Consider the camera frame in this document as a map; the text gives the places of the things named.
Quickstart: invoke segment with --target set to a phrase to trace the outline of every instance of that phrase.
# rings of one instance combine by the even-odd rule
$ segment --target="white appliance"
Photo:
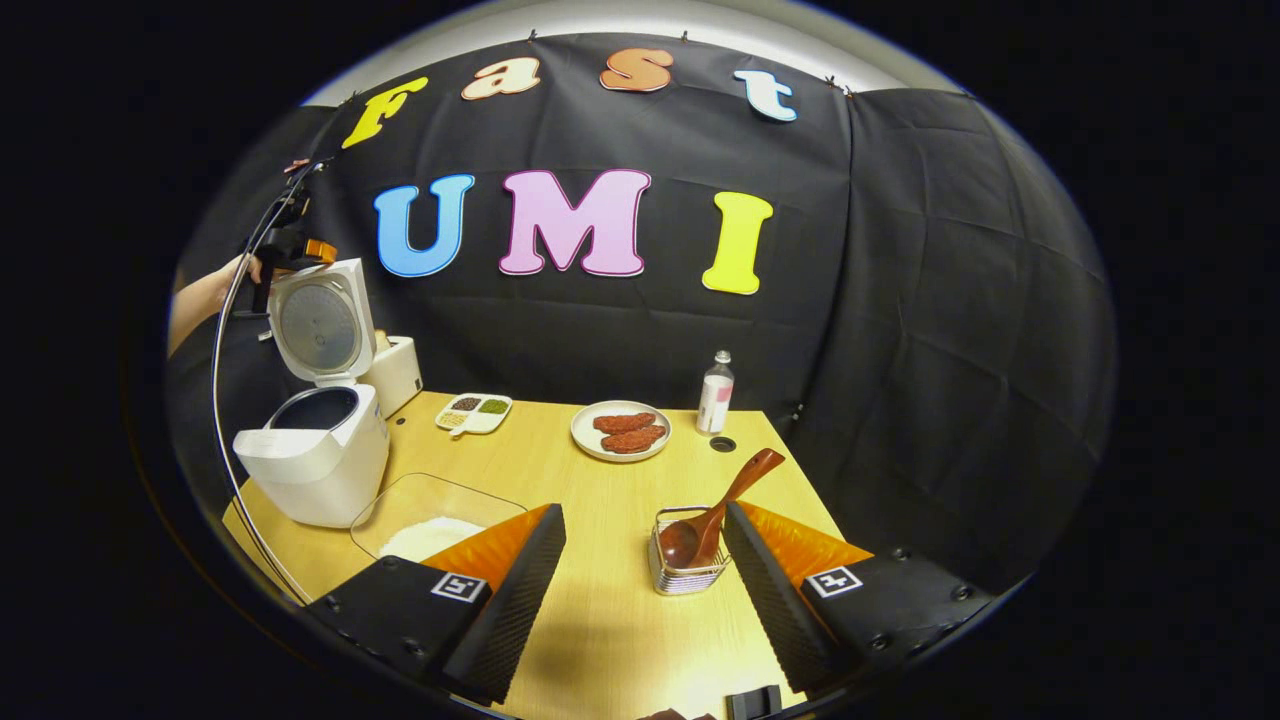
[[[282,512],[347,528],[378,496],[390,448],[378,388],[357,380],[378,355],[360,259],[307,268],[271,287],[276,347],[289,370],[316,387],[291,397],[261,429],[238,433],[232,447]],[[412,365],[416,373],[416,357]]]
[[[378,389],[383,418],[390,418],[422,389],[413,338],[378,333],[378,354],[369,372],[357,382]]]

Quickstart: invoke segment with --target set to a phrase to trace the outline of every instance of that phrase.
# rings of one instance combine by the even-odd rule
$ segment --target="yellow letter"
[[[534,77],[536,72],[536,58],[512,58],[494,63],[476,73],[480,79],[462,88],[462,99],[481,100],[499,92],[503,95],[524,92],[540,82],[541,78]]]
[[[721,292],[754,295],[760,290],[760,278],[754,272],[755,246],[760,225],[773,217],[773,206],[742,192],[717,192],[716,206],[723,214],[721,238],[716,261],[703,273],[703,284]]]
[[[383,129],[383,126],[378,124],[378,120],[394,115],[401,109],[401,105],[404,104],[404,99],[408,97],[410,92],[417,92],[424,87],[426,87],[426,78],[420,77],[370,97],[365,102],[365,114],[356,123],[356,129],[351,131],[351,137],[342,141],[342,149],[346,150],[357,142],[364,142],[378,135],[378,131]]]

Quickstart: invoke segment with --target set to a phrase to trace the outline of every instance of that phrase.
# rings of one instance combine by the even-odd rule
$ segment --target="white rice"
[[[480,525],[474,525],[465,520],[431,518],[425,523],[410,525],[392,536],[392,539],[387,541],[387,544],[383,546],[379,557],[394,555],[412,562],[421,562],[483,529]]]

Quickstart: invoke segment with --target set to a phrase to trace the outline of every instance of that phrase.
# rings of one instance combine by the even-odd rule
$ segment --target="plastic bottle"
[[[716,354],[716,365],[703,375],[703,398],[698,404],[698,432],[716,436],[724,429],[728,398],[733,395],[733,373],[728,369],[728,351]]]

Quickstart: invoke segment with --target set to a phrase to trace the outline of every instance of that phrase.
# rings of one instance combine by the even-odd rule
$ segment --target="wooden spoon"
[[[756,452],[746,465],[742,465],[724,498],[714,507],[695,518],[676,520],[667,525],[658,534],[658,548],[662,550],[667,565],[677,569],[710,565],[719,550],[719,527],[724,519],[726,506],[785,460],[786,457],[769,448]]]

